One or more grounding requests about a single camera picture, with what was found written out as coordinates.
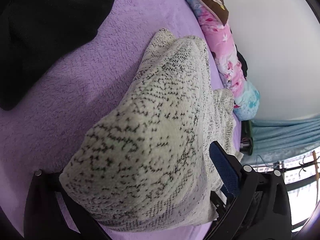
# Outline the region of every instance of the round metal joint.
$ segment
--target round metal joint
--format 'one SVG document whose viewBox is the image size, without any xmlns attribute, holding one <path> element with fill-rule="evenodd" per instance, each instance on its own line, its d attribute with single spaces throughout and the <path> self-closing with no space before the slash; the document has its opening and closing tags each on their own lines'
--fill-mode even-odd
<svg viewBox="0 0 320 240">
<path fill-rule="evenodd" d="M 251 168 L 251 166 L 249 166 L 249 165 L 243 166 L 243 169 L 244 169 L 245 171 L 247 171 L 247 172 L 252 171 L 252 168 Z"/>
<path fill-rule="evenodd" d="M 40 175 L 41 175 L 41 173 L 42 173 L 42 171 L 41 171 L 41 170 L 37 170 L 37 171 L 35 172 L 35 175 L 36 175 L 36 176 L 40 176 Z"/>
<path fill-rule="evenodd" d="M 274 173 L 276 176 L 278 176 L 278 177 L 280 177 L 280 176 L 281 176 L 281 172 L 280 172 L 280 171 L 278 171 L 278 170 L 275 170 L 273 173 Z"/>
</svg>

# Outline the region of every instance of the purple bed sheet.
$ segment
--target purple bed sheet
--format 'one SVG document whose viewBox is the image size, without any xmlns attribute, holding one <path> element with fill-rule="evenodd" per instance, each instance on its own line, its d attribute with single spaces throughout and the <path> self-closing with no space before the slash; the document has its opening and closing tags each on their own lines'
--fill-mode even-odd
<svg viewBox="0 0 320 240">
<path fill-rule="evenodd" d="M 0 109 L 0 206 L 21 234 L 34 171 L 63 169 L 86 131 L 118 105 L 160 28 L 177 37 L 203 38 L 185 0 L 115 0 L 93 41 L 58 60 L 13 110 Z M 209 57 L 212 88 L 222 88 Z M 239 149 L 236 121 L 234 145 Z M 151 233 L 107 231 L 114 240 L 200 240 L 209 226 Z"/>
</svg>

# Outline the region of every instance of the curtain fold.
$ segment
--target curtain fold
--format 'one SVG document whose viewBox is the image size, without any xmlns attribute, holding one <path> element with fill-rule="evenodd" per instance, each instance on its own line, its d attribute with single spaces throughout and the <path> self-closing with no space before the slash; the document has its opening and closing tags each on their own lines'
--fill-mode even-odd
<svg viewBox="0 0 320 240">
<path fill-rule="evenodd" d="M 320 146 L 320 116 L 291 121 L 252 120 L 253 153 L 241 163 L 257 165 L 288 159 Z"/>
</svg>

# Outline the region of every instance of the blue curtain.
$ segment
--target blue curtain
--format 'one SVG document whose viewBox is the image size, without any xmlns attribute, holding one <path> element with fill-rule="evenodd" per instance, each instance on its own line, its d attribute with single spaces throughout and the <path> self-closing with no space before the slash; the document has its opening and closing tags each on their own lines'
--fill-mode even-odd
<svg viewBox="0 0 320 240">
<path fill-rule="evenodd" d="M 245 155 L 241 163 L 274 163 L 320 146 L 320 116 L 293 121 L 252 120 L 252 134 L 253 153 Z"/>
</svg>

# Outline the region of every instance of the folded garment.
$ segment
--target folded garment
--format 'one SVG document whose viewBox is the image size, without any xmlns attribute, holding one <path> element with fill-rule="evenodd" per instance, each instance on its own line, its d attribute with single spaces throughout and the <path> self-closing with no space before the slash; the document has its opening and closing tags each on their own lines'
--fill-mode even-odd
<svg viewBox="0 0 320 240">
<path fill-rule="evenodd" d="M 223 25 L 200 0 L 186 1 L 204 33 L 223 86 L 230 89 L 234 95 L 234 113 L 240 121 L 253 119 L 258 111 L 260 94 L 244 77 L 228 22 Z"/>
<path fill-rule="evenodd" d="M 212 91 L 207 45 L 156 33 L 119 106 L 90 129 L 60 176 L 68 195 L 117 231 L 153 231 L 217 217 L 222 180 L 209 157 L 227 153 L 235 120 L 230 90 Z"/>
<path fill-rule="evenodd" d="M 114 0 L 0 0 L 0 107 L 10 110 L 64 54 L 91 41 Z"/>
</svg>

